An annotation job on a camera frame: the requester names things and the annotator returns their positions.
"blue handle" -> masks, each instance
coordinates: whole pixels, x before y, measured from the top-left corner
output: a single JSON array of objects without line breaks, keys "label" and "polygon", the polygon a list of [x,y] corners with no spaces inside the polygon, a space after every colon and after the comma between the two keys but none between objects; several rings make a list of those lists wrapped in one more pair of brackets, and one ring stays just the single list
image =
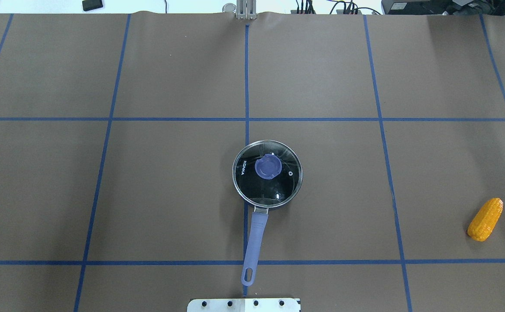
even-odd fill
[{"label": "blue handle", "polygon": [[[245,253],[245,262],[243,263],[243,273],[241,274],[241,283],[244,286],[251,286],[256,276],[256,267],[258,266],[258,256],[260,255],[260,245],[262,245],[262,235],[268,222],[267,213],[252,213],[251,232],[247,251]],[[250,270],[250,280],[246,280],[247,270]]]}]

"toy corn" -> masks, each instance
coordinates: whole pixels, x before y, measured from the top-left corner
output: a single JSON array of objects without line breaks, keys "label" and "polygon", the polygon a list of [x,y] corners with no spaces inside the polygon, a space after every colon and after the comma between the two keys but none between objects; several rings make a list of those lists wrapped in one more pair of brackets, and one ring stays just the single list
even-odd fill
[{"label": "toy corn", "polygon": [[502,200],[492,198],[487,201],[468,226],[468,235],[475,241],[485,241],[492,233],[502,213]]}]

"saucepan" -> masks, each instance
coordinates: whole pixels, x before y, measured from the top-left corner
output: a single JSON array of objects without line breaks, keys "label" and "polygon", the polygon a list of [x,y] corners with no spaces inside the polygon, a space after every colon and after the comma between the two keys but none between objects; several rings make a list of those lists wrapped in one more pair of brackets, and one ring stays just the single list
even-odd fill
[{"label": "saucepan", "polygon": [[233,184],[247,203],[254,207],[241,282],[251,286],[256,276],[262,236],[268,211],[292,200],[301,188],[302,166],[297,155],[285,144],[261,140],[246,146],[233,162]]}]

